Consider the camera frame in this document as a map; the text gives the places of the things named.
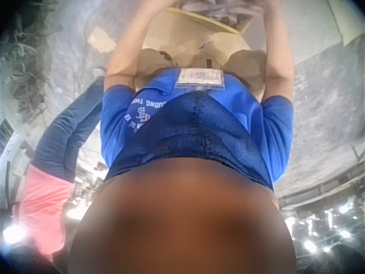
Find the pink shirt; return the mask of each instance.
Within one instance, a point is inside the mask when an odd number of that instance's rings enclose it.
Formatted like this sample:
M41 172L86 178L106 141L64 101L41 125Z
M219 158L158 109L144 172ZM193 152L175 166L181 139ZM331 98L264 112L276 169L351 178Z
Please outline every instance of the pink shirt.
M51 255L64 246L65 232L61 214L71 195L73 184L30 166L18 221L35 240L43 255Z

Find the hand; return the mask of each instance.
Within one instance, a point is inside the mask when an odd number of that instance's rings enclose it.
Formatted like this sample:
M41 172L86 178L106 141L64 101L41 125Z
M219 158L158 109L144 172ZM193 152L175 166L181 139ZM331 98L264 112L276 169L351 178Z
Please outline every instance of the hand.
M176 2L177 0L141 0L140 8L147 12L158 13Z

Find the logo on shirt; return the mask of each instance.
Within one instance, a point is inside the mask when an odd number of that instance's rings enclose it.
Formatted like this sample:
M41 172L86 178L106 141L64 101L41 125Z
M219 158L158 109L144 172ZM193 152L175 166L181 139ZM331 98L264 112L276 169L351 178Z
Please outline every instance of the logo on shirt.
M147 122L151 118L150 114L146 113L145 107L140 107L137 111L139 113L139 116L136 116L136 118L140 119L140 123Z

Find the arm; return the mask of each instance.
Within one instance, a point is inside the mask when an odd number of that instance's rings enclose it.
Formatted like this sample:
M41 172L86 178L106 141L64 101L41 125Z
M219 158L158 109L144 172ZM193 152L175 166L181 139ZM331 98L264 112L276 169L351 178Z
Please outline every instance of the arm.
M140 51L154 17L175 0L143 0L124 36L117 43L108 65L104 89L122 84L135 90L135 77Z
M281 95L293 100L294 61L289 45L286 26L278 6L278 0L266 0L265 29L267 41L266 90L263 102L269 97Z

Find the short sleeve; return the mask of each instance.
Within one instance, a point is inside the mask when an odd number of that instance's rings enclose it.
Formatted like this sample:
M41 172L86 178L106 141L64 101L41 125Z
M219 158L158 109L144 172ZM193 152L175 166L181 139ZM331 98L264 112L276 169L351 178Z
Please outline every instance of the short sleeve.
M293 140L294 107L282 96L272 96L262 104L264 143L261 152L273 182L286 171Z
M121 128L125 112L131 105L134 95L135 92L130 87L118 85L107 90L104 96L100 134L102 155L108 167L124 147Z

